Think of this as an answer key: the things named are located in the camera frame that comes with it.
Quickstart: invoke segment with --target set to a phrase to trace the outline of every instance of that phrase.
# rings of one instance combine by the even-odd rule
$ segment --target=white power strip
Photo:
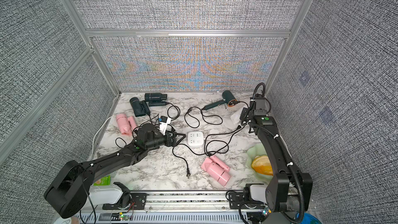
[[[205,142],[203,132],[194,131],[188,132],[188,146],[191,148],[201,147]]]

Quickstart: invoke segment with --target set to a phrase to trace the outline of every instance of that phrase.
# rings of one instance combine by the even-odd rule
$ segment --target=green label
[[[95,186],[111,185],[111,176],[102,177],[101,182],[100,183],[95,182],[94,185]]]

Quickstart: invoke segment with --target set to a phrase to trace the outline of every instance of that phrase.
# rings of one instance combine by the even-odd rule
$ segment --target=blue container
[[[317,218],[315,218],[314,216],[304,213],[304,219],[302,220],[302,222],[300,222],[301,224],[322,224]]]

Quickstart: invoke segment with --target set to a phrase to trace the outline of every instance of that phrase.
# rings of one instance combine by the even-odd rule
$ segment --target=dark green hair dryer
[[[235,99],[231,91],[227,90],[222,93],[222,100],[210,103],[202,108],[202,110],[209,110],[222,104],[227,104],[229,107],[236,105],[238,101]]]

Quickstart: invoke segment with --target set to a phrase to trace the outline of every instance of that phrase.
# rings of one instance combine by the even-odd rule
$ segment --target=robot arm
[[[144,124],[133,141],[117,152],[96,160],[78,163],[67,162],[44,193],[44,198],[60,214],[68,218],[86,203],[93,182],[126,166],[140,162],[148,151],[165,146],[177,146],[185,134],[166,131],[162,135],[152,124]]]
[[[307,211],[311,197],[312,178],[308,173],[301,172],[300,168],[293,163],[285,144],[279,137],[279,130],[275,119],[267,116],[267,99],[263,95],[256,94],[251,98],[249,109],[241,114],[241,124],[245,122],[250,126],[249,132],[253,132],[263,144],[269,161],[271,163],[273,177],[266,187],[266,202],[272,212],[282,212],[292,223],[300,223]],[[288,195],[289,184],[292,183],[298,195]],[[299,209],[292,209],[292,203],[299,203]],[[299,218],[290,219],[284,212],[299,211]]]

